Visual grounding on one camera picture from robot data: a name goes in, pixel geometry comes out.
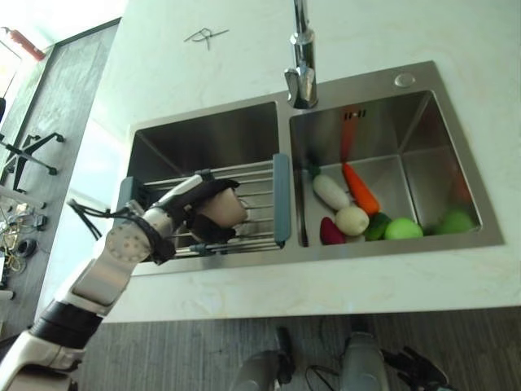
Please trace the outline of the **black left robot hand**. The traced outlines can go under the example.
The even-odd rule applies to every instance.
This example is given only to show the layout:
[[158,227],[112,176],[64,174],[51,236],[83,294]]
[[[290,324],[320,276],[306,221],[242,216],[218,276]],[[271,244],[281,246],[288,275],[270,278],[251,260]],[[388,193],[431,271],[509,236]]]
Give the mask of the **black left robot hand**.
[[153,204],[166,213],[172,231],[184,225],[204,244],[222,244],[236,236],[235,227],[247,218],[231,179],[204,179],[196,174]]

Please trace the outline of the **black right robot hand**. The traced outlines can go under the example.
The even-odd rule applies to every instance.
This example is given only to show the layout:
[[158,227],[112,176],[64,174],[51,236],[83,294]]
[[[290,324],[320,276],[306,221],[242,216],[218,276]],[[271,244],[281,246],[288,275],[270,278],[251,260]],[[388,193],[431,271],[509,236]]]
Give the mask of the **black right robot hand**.
[[437,390],[449,386],[449,378],[430,359],[409,346],[398,353],[381,350],[384,362],[397,370],[398,377],[411,390]]

